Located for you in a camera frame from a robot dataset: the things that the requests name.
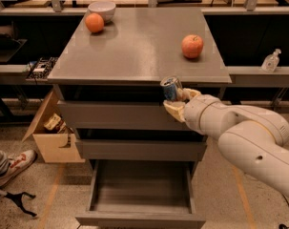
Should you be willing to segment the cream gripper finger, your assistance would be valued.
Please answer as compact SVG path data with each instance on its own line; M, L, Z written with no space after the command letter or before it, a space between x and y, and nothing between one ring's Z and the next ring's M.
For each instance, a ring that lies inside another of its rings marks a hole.
M183 123L185 121L184 118L184 108L185 103L181 101L169 101L164 100L163 106L167 113L171 115L175 120Z
M186 101L186 100L191 100L194 97L197 97L201 95L201 92L195 89L189 89L189 88L184 88L182 90L182 100Z

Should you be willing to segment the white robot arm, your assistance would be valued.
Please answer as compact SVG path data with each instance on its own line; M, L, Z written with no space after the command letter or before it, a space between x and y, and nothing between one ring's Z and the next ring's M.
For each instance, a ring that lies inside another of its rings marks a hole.
M177 121L217 141L221 154L246 174L289 197L289 123L273 111L225 105L188 88L166 90L163 105Z

